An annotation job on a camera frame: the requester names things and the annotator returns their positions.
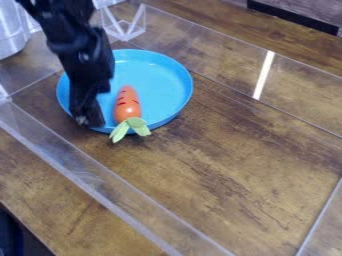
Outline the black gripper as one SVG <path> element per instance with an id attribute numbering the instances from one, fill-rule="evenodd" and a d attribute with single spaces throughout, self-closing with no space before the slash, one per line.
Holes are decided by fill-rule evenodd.
<path id="1" fill-rule="evenodd" d="M 109 91 L 115 58 L 107 33 L 92 27 L 88 38 L 78 37 L 73 43 L 48 43 L 58 56 L 69 78 L 69 111 L 76 123 L 84 127 L 105 124 L 96 96 Z"/>

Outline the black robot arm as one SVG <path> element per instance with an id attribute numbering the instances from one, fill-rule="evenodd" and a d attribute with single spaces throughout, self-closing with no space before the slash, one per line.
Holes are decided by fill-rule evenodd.
<path id="1" fill-rule="evenodd" d="M 41 26 L 69 78 L 69 111 L 80 126 L 105 124 L 96 96 L 111 91 L 115 58 L 107 33 L 92 26 L 92 0 L 14 0 Z"/>

